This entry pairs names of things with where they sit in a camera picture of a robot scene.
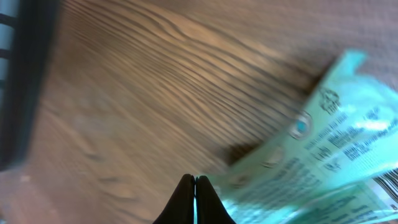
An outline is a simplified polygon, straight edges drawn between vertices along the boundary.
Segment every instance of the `dark object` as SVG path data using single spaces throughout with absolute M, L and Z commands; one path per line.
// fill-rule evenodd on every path
M 181 178 L 169 202 L 154 224 L 192 224 L 194 197 L 197 199 L 198 224 L 235 224 L 226 212 L 209 179 L 206 176 L 201 176 L 195 180 L 190 174 L 185 174 Z
M 17 2 L 3 1 L 9 1 L 8 6 Z M 17 17 L 0 14 L 0 26 L 14 29 L 11 47 L 0 49 L 0 59 L 7 63 L 0 67 L 6 73 L 0 79 L 0 170 L 20 163 L 27 154 L 58 5 L 58 0 L 20 0 Z

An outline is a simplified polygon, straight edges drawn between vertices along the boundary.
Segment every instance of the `brown wood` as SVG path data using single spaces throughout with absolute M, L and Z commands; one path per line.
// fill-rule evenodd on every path
M 184 173 L 223 172 L 343 49 L 397 83 L 396 0 L 65 0 L 14 223 L 152 223 Z

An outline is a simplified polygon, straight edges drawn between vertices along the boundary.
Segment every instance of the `plastic bag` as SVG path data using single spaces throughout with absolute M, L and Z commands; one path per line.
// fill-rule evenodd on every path
M 366 183 L 357 183 L 398 167 L 398 95 L 371 77 L 355 74 L 365 57 L 357 50 L 346 51 L 293 125 L 227 174 L 209 176 L 236 223 L 359 223 L 380 220 L 386 211 L 394 214 L 394 208 L 373 195 L 363 199 L 372 214 L 339 219 L 336 209 L 326 208 L 330 219 L 306 221 L 322 203 L 372 193 L 369 187 L 362 194 L 356 189 Z

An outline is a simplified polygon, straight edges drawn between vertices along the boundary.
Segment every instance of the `light blue plastic packaging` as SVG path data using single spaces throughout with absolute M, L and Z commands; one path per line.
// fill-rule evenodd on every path
M 305 214 L 329 203 L 317 198 L 344 197 L 352 192 L 343 190 L 361 187 L 364 183 L 358 182 L 398 167 L 398 96 L 377 80 L 356 74 L 365 57 L 358 50 L 346 51 L 294 124 L 237 162 L 227 174 L 209 176 L 236 223 L 305 223 Z M 391 210 L 382 200 L 374 203 Z M 358 215 L 329 216 L 331 220 L 320 223 L 344 223 L 349 218 L 352 223 L 373 222 L 386 217 L 382 213 L 351 216 Z

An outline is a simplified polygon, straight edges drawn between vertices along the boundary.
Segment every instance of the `dark stripe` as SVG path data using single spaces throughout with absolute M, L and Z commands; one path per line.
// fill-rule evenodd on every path
M 10 59 L 11 53 L 9 50 L 0 49 L 0 58 Z
M 15 17 L 0 14 L 0 24 L 15 27 L 17 19 Z

